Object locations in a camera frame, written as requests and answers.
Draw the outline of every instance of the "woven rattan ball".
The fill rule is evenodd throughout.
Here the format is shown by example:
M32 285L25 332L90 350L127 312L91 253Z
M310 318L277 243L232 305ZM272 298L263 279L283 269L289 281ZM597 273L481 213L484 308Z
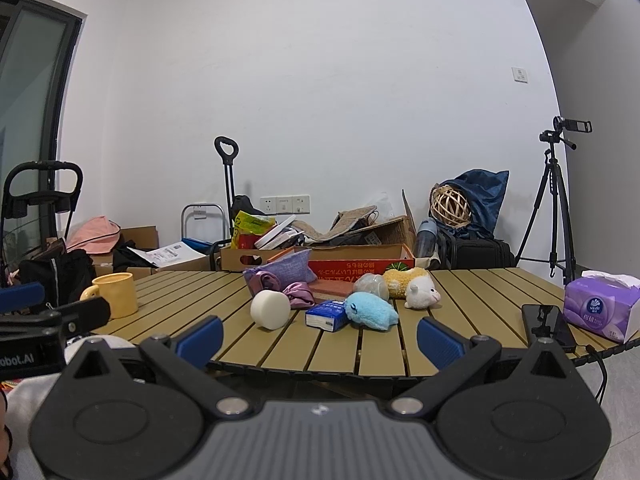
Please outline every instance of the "woven rattan ball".
M462 193L451 186L436 186L431 190L431 215L453 228L471 223L469 204Z

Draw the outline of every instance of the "tissue pack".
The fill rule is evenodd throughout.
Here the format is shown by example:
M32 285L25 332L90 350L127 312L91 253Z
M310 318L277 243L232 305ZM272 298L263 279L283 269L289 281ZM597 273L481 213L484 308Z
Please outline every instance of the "tissue pack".
M603 278L577 278L564 291L564 318L618 343L640 328L640 288Z
M337 332L349 322L343 301L325 301L305 312L305 324L327 332Z

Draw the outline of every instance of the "camera on tripod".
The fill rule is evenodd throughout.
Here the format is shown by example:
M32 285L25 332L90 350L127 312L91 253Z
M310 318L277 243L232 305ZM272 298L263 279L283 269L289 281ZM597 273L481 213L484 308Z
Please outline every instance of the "camera on tripod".
M556 267L562 269L562 277L564 284L572 282L575 279L575 253L574 253L574 237L571 231L571 218L569 216L569 200L566 194L566 187L562 179L562 170L558 160L556 159L556 150L554 145L564 142L569 148L575 150L577 148L574 142L571 142L560 135L566 130L569 132L579 132L582 134L590 134L593 131L591 121L577 121L575 119L565 119L561 116L554 117L554 129L545 130L540 134L541 142L548 142L549 147L545 151L545 171L542 174L538 195L533 205L533 213L529 219L529 225L524 233L524 238L520 245L520 250L516 256L516 265L520 260L528 262L547 263L550 267L550 276L553 277ZM545 193L546 182L549 182L549 193L554 199L553 202L553 225L551 232L551 251L548 260L539 260L536 258L523 258L522 251L527 244L527 239L536 219L536 214L542 203L542 197ZM564 235L564 259L558 260L558 204L560 206L560 215L562 217L562 232Z

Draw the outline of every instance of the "window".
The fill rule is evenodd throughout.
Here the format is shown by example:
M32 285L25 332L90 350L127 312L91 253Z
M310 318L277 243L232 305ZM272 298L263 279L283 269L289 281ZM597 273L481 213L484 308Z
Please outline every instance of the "window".
M0 1L0 192L17 164L56 158L63 92L81 20L31 0ZM53 175L20 174L11 193L53 189ZM31 207L4 224L11 268L56 235L53 211Z

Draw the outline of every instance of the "white plush toy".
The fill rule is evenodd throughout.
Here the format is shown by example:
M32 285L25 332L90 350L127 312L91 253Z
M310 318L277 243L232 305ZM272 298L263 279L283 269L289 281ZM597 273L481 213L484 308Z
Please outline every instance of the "white plush toy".
M424 310L440 301L440 293L431 279L431 276L417 276L406 287L406 308Z

